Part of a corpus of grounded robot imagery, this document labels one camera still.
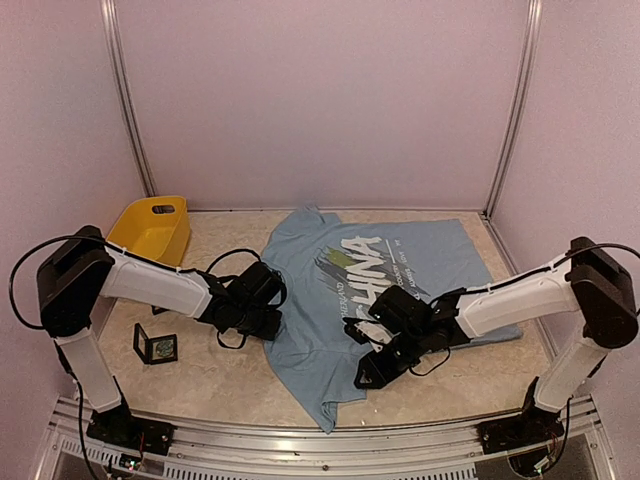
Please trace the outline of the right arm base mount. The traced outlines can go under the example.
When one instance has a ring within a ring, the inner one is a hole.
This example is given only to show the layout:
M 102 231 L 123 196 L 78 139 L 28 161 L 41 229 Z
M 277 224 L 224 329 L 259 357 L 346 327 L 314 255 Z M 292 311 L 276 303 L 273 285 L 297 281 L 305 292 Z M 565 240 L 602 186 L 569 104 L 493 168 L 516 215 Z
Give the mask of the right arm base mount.
M 521 411 L 514 416 L 481 422 L 477 427 L 485 455 L 530 447 L 543 446 L 508 457 L 512 471 L 521 478 L 541 479 L 562 458 L 568 443 L 570 414 L 566 424 L 560 412 L 549 412 L 535 405 L 534 393 L 539 378 L 529 385 Z

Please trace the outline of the light blue printed t-shirt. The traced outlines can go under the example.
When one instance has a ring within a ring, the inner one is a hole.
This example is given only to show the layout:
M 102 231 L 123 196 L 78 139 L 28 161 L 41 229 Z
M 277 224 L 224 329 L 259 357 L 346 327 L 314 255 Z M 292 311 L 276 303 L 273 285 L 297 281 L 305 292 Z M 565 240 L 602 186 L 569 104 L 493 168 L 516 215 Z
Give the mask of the light blue printed t-shirt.
M 265 354 L 280 381 L 269 417 L 281 425 L 389 425 L 468 416 L 480 411 L 471 388 L 445 378 L 440 355 L 425 358 L 425 378 L 406 374 L 381 389 L 354 384 L 357 364 L 374 351 L 344 332 L 373 323 L 369 308 L 391 286 L 429 300 L 491 278 L 463 224 L 440 221 L 348 223 L 306 207 L 275 227 L 264 260 L 283 276 L 288 298 L 277 338 Z

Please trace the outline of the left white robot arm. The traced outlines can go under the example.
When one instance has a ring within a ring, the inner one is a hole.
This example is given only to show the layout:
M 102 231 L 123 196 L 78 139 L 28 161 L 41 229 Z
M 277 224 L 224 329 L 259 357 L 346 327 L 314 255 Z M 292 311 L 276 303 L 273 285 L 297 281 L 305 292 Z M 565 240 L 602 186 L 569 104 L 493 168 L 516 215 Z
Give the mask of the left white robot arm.
M 85 400 L 102 414 L 102 430 L 121 445 L 140 434 L 137 418 L 98 345 L 91 313 L 100 298 L 175 312 L 224 334 L 274 340 L 287 287 L 279 272 L 256 259 L 242 273 L 218 277 L 144 258 L 86 225 L 53 239 L 56 250 L 37 269 L 40 320 L 75 376 Z

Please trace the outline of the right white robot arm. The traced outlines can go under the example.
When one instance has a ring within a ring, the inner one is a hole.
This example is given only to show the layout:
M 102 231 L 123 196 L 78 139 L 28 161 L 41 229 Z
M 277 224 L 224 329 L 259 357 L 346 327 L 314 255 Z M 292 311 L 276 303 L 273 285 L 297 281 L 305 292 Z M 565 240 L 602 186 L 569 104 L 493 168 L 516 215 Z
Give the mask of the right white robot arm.
M 369 314 L 392 336 L 380 350 L 359 360 L 355 387 L 382 389 L 427 353 L 450 350 L 530 319 L 576 313 L 582 326 L 533 381 L 531 405 L 511 423 L 518 442 L 535 442 L 549 429 L 550 414 L 563 409 L 611 351 L 630 344 L 639 333 L 632 277 L 607 254 L 609 247 L 577 237 L 565 254 L 538 268 L 496 284 L 458 288 L 430 302 L 399 286 L 387 288 Z

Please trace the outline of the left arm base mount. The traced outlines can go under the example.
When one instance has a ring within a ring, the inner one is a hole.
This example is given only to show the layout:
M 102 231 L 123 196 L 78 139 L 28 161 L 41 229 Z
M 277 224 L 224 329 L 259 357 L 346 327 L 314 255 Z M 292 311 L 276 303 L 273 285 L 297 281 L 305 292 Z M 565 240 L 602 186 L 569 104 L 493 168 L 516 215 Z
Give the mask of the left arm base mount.
M 138 417 L 127 402 L 104 411 L 93 411 L 87 435 L 106 444 L 166 456 L 172 444 L 175 426 L 171 423 Z

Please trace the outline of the yellow plastic basket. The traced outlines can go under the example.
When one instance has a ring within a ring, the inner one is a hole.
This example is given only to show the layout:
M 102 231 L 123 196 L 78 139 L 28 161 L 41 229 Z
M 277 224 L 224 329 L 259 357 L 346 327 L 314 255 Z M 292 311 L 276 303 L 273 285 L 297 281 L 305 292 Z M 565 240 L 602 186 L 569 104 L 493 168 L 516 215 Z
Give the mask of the yellow plastic basket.
M 190 234 L 186 199 L 159 196 L 131 203 L 116 221 L 107 240 L 150 260 L 180 266 Z

